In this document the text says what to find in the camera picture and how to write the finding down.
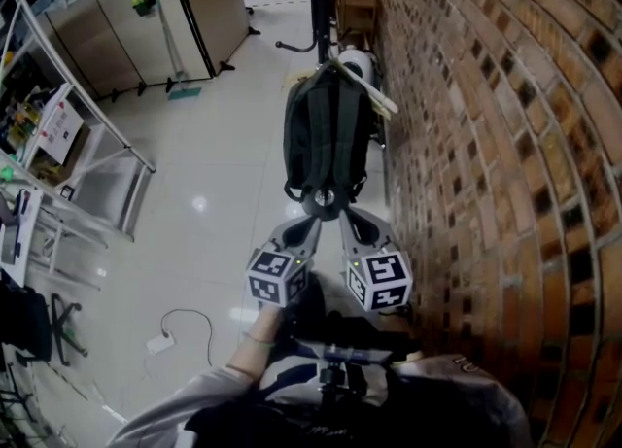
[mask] white object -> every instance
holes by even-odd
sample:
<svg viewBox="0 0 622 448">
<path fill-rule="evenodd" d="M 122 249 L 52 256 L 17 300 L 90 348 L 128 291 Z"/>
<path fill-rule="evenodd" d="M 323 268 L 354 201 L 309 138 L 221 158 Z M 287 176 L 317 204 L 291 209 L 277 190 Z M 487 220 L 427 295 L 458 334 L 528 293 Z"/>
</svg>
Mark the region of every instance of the white object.
<svg viewBox="0 0 622 448">
<path fill-rule="evenodd" d="M 40 128 L 35 149 L 43 149 L 56 162 L 62 164 L 78 135 L 83 119 L 66 99 L 51 108 L 46 106 L 45 111 L 51 111 L 51 114 L 45 126 Z"/>
<path fill-rule="evenodd" d="M 368 84 L 373 83 L 373 65 L 371 59 L 363 51 L 359 51 L 354 46 L 348 46 L 339 57 L 339 62 L 345 67 L 354 64 L 361 70 L 361 78 Z"/>
<path fill-rule="evenodd" d="M 348 75 L 350 75 L 350 77 L 352 77 L 354 80 L 359 82 L 365 88 L 365 90 L 367 91 L 367 94 L 369 94 L 369 97 L 374 99 L 378 104 L 380 104 L 380 106 L 387 108 L 388 111 L 394 114 L 397 114 L 399 112 L 399 108 L 397 107 L 397 104 L 393 102 L 391 99 L 389 99 L 389 97 L 383 94 L 375 86 L 373 86 L 372 84 L 368 84 L 365 80 L 359 77 L 359 75 L 357 75 L 352 70 L 348 69 L 347 66 L 344 66 L 340 62 L 339 62 L 339 65 L 341 66 L 343 70 L 346 71 Z"/>
<path fill-rule="evenodd" d="M 37 135 L 31 137 L 26 141 L 25 149 L 23 155 L 21 156 L 20 163 L 23 164 L 26 169 L 30 168 L 32 160 L 34 159 L 35 154 L 37 154 L 39 146 L 43 143 L 42 133 L 48 127 L 50 118 L 54 114 L 54 111 L 58 107 L 58 104 L 65 101 L 69 92 L 71 92 L 71 84 L 65 83 L 60 86 L 56 93 L 46 103 L 44 109 L 41 111 L 41 120 L 39 121 Z"/>
<path fill-rule="evenodd" d="M 246 278 L 254 299 L 285 308 L 306 287 L 311 261 L 274 252 L 270 246 L 264 245 L 251 259 Z"/>
<path fill-rule="evenodd" d="M 59 244 L 64 233 L 75 235 L 76 237 L 80 237 L 87 242 L 104 248 L 107 248 L 106 244 L 76 230 L 73 227 L 70 227 L 67 224 L 60 222 L 53 215 L 43 211 L 41 209 L 43 193 L 40 190 L 24 189 L 22 190 L 22 195 L 26 192 L 30 193 L 28 203 L 23 213 L 22 208 L 19 208 L 18 213 L 19 231 L 17 232 L 17 242 L 20 245 L 19 254 L 16 254 L 13 264 L 7 264 L 0 261 L 0 268 L 7 272 L 7 275 L 9 275 L 9 277 L 11 277 L 11 279 L 13 279 L 13 281 L 22 288 L 26 283 L 26 273 L 28 270 L 31 270 L 48 279 L 58 280 L 61 282 L 74 282 L 76 284 L 83 284 L 99 290 L 100 288 L 98 286 L 94 286 L 92 283 L 69 277 L 59 271 L 56 268 L 56 260 L 58 257 Z M 30 250 L 35 228 L 44 230 L 46 234 L 53 239 L 52 254 L 49 258 L 35 252 L 31 252 Z M 4 234 L 5 226 L 2 225 L 0 227 L 0 246 L 2 246 L 4 241 Z"/>
<path fill-rule="evenodd" d="M 147 342 L 147 349 L 152 355 L 161 353 L 164 350 L 168 350 L 172 346 L 175 346 L 175 338 L 170 330 L 167 331 L 168 337 L 164 334 L 160 334 L 158 337 L 154 337 L 151 341 Z"/>
<path fill-rule="evenodd" d="M 346 285 L 365 311 L 384 311 L 406 304 L 412 277 L 398 251 L 348 262 Z"/>
</svg>

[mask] backpack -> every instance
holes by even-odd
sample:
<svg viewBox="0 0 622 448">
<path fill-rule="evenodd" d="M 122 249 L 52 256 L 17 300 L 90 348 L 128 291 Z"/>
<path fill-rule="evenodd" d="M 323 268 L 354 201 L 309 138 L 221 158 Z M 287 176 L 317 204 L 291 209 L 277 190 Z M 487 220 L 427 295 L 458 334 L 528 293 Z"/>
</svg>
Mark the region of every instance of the backpack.
<svg viewBox="0 0 622 448">
<path fill-rule="evenodd" d="M 302 202 L 312 191 L 339 188 L 356 202 L 367 177 L 372 117 L 371 101 L 363 86 L 333 61 L 293 86 L 283 142 L 288 197 Z M 300 196 L 292 189 L 301 190 Z"/>
</svg>

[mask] chair leg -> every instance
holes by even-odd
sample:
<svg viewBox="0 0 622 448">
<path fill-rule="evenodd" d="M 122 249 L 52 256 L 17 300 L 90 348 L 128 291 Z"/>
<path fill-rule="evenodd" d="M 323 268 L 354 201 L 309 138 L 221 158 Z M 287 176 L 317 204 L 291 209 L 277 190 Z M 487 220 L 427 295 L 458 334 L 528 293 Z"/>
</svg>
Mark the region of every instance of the chair leg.
<svg viewBox="0 0 622 448">
<path fill-rule="evenodd" d="M 56 350 L 58 350 L 58 356 L 60 357 L 60 362 L 64 366 L 69 366 L 71 363 L 65 360 L 65 354 L 62 348 L 62 341 L 65 341 L 69 346 L 71 346 L 74 350 L 80 353 L 83 357 L 88 355 L 88 351 L 80 346 L 74 339 L 72 339 L 67 332 L 65 332 L 63 326 L 69 319 L 71 313 L 75 311 L 81 311 L 82 305 L 79 303 L 71 303 L 67 308 L 65 308 L 58 317 L 56 311 L 56 303 L 59 302 L 62 304 L 62 299 L 56 293 L 52 294 L 52 334 L 54 336 L 54 342 L 56 343 Z"/>
<path fill-rule="evenodd" d="M 9 363 L 9 375 L 11 377 L 11 383 L 13 384 L 13 391 L 11 392 L 11 394 L 15 397 L 15 399 L 6 400 L 5 398 L 2 398 L 2 402 L 9 403 L 9 404 L 19 403 L 21 407 L 25 410 L 26 415 L 28 416 L 28 419 L 30 419 L 30 422 L 32 422 L 33 424 L 37 424 L 37 421 L 30 414 L 30 410 L 28 409 L 28 405 L 26 404 L 26 402 L 34 395 L 28 394 L 26 396 L 22 396 L 19 393 L 19 389 L 17 388 L 16 378 L 13 375 L 13 366 L 10 363 Z"/>
<path fill-rule="evenodd" d="M 60 333 L 60 337 L 63 341 L 65 341 L 69 346 L 71 346 L 74 350 L 80 353 L 83 357 L 88 356 L 88 350 L 80 346 L 76 341 L 74 341 L 66 332 Z"/>
</svg>

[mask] wall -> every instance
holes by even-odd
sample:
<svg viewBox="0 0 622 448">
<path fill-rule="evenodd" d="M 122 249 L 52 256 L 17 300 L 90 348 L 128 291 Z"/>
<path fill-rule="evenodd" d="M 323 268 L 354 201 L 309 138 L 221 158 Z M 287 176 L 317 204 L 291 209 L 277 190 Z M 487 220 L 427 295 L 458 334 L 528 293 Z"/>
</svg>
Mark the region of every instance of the wall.
<svg viewBox="0 0 622 448">
<path fill-rule="evenodd" d="M 383 5 L 394 228 L 426 348 L 499 376 L 544 445 L 604 444 L 622 419 L 620 0 Z"/>
</svg>

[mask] floor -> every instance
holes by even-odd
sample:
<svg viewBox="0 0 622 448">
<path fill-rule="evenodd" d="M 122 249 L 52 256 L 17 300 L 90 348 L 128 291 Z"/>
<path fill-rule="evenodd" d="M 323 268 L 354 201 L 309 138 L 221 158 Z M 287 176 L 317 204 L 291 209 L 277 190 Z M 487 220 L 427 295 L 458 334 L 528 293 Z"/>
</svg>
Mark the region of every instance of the floor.
<svg viewBox="0 0 622 448">
<path fill-rule="evenodd" d="M 177 313 L 166 321 L 176 345 L 151 356 L 146 343 L 174 308 L 198 310 L 213 325 L 211 362 L 222 366 L 257 314 L 244 269 L 254 247 L 279 223 L 299 216 L 283 193 L 283 116 L 292 77 L 312 69 L 315 53 L 277 50 L 277 40 L 308 45 L 308 0 L 246 0 L 255 7 L 249 37 L 231 59 L 233 72 L 199 85 L 198 97 L 167 101 L 161 87 L 138 98 L 122 95 L 103 109 L 157 166 L 133 244 L 112 240 L 108 250 L 68 246 L 64 268 L 99 285 L 32 281 L 67 300 L 80 301 L 74 319 L 87 358 L 71 367 L 52 363 L 74 387 L 45 365 L 35 365 L 36 401 L 71 445 L 101 447 L 131 418 L 208 367 L 206 320 Z M 359 206 L 387 217 L 382 151 L 370 144 L 368 180 Z M 324 224 L 316 270 L 328 306 L 358 312 L 341 281 L 338 224 Z"/>
</svg>

